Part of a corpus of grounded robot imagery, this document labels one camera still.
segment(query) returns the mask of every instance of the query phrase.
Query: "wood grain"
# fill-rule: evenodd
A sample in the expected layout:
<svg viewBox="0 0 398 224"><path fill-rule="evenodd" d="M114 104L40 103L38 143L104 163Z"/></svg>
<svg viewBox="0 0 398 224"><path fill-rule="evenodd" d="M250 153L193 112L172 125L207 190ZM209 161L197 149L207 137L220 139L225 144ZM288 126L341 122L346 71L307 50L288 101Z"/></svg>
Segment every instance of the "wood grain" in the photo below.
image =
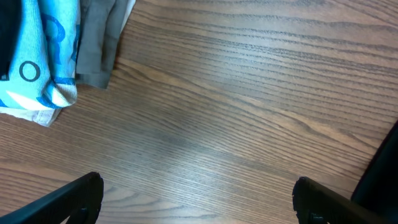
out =
<svg viewBox="0 0 398 224"><path fill-rule="evenodd" d="M63 172L21 164L10 159L1 158L0 161L0 216L76 179ZM170 203L107 183L97 223L245 224L213 212Z"/></svg>
<svg viewBox="0 0 398 224"><path fill-rule="evenodd" d="M81 86L50 128L0 116L1 156L95 170L117 189L243 222L297 223L298 177L349 197L398 117L397 11L388 0L138 0L109 89Z"/></svg>

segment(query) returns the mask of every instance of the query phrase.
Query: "blue towel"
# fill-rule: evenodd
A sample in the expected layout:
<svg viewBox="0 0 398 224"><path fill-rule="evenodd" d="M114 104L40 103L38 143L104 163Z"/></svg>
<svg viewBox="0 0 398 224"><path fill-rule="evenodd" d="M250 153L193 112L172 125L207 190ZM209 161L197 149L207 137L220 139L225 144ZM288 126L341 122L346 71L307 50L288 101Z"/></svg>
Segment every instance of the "blue towel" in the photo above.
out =
<svg viewBox="0 0 398 224"><path fill-rule="evenodd" d="M0 106L51 110L76 102L79 0L23 0L16 51Z"/></svg>

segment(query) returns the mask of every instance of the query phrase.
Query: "gray cloth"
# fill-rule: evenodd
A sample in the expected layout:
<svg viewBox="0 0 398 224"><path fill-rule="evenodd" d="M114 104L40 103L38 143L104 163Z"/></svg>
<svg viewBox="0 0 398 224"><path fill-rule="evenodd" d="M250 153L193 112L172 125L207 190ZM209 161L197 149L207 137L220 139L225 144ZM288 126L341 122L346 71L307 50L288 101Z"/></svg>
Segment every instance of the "gray cloth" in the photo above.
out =
<svg viewBox="0 0 398 224"><path fill-rule="evenodd" d="M76 83L105 89L113 69L128 0L81 0Z"/></svg>

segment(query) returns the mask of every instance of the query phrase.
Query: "black object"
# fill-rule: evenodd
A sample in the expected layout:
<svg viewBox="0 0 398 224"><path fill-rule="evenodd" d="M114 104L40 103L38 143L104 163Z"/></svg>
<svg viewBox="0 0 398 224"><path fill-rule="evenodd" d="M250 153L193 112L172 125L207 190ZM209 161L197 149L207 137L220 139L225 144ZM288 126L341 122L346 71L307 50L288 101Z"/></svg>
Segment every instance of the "black object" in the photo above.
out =
<svg viewBox="0 0 398 224"><path fill-rule="evenodd" d="M398 123L380 145L351 196L301 177L293 189L300 224L398 223Z"/></svg>
<svg viewBox="0 0 398 224"><path fill-rule="evenodd" d="M21 0L0 0L0 81L8 81L8 69L21 24Z"/></svg>
<svg viewBox="0 0 398 224"><path fill-rule="evenodd" d="M96 172L49 193L15 212L0 217L1 224L94 224L101 210L104 182Z"/></svg>

